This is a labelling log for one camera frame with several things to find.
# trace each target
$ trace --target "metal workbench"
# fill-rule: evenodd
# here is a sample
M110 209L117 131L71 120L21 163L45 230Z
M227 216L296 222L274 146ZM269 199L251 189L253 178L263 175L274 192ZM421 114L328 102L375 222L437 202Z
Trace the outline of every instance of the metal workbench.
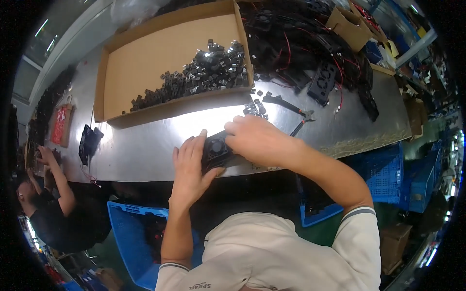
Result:
M46 142L49 147L61 151L64 173L70 181L89 183L89 178L84 173L102 181L173 180L173 147L179 147L185 139L196 136L202 129L207 129L208 135L216 134L234 116L243 115L244 106L231 106L193 112L126 129L113 128L106 122L96 123L92 108L100 52L101 47L96 47L78 64L70 86L69 93L73 96L74 109L69 146L64 149ZM305 91L296 96L292 89L266 82L256 82L255 88L264 93L270 91L273 96L281 95L284 100L302 110L314 110L317 120L306 123L296 137L335 158L376 149L411 136L406 109L394 78L377 71L374 71L372 95L380 116L375 122L370 121L359 96L346 89L343 89L342 109L335 113L340 104L339 90L330 93L330 104L322 108ZM262 100L258 95L252 97ZM291 133L302 120L300 115L275 104L263 104L269 121L283 132ZM85 124L89 124L92 129L98 127L105 134L90 167L82 167L78 157ZM276 170L253 165L242 157L235 158L228 166L223 176Z

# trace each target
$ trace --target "green floor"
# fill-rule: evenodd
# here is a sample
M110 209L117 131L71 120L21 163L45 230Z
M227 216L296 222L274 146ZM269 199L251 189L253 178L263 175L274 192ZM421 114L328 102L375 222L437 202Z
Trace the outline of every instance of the green floor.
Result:
M438 132L444 128L443 120L429 122L424 126L424 135L412 142L403 142L403 151L405 160L413 160L419 158L418 149L425 143L438 140ZM393 204L375 203L374 205L379 229L396 223L399 219L398 208ZM316 225L303 228L300 224L296 225L298 235L310 242L319 245L331 246L335 238L338 225L340 224L342 215L335 215ZM123 260L118 251L118 246L111 231L107 239L102 244L96 244L94 248L89 250L91 255L97 255L96 262L99 267L113 268L117 275L126 283L127 290L144 290L132 282Z

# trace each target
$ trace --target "coworker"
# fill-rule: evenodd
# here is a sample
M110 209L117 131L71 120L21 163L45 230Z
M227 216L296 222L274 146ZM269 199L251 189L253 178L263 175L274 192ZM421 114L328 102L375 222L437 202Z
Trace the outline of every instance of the coworker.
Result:
M173 151L175 179L155 290L378 290L379 233L364 180L263 118L237 116L225 124L225 130L230 134L226 143L237 154L304 175L343 206L335 241L332 247L313 244L298 237L290 220L268 213L239 213L206 235L203 263L190 270L189 208L223 170L201 174L204 129Z
M106 202L85 195L78 200L53 152L43 146L39 146L39 151L42 159L37 160L46 171L44 188L28 171L28 177L20 181L16 191L36 235L46 245L64 253L83 251L103 242L111 229ZM54 185L60 193L58 199L51 194Z

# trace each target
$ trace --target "pliers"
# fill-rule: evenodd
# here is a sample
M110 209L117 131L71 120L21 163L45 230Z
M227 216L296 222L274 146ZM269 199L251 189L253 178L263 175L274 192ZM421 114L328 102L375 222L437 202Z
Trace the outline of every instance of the pliers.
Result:
M295 113L297 113L297 114L299 114L299 115L301 115L303 117L303 120L298 124L298 126L296 126L296 128L293 130L293 132L290 134L290 136L295 136L306 122L315 121L315 119L312 117L312 114L314 113L313 110L302 111L301 109L297 108L295 105L293 105L291 103L288 103L285 100L283 100L280 95L277 95L276 97L264 96L262 98L262 102L273 103L273 104L280 105L280 106L282 106L282 107L284 107L284 108L286 108L288 110L291 110L291 111L293 111L293 112L295 112Z

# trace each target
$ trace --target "white plastic bag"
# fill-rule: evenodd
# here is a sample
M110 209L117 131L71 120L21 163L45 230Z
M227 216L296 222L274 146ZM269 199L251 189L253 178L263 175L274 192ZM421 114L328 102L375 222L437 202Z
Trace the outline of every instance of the white plastic bag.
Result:
M110 16L118 27L130 23L130 28L152 18L170 0L113 0Z

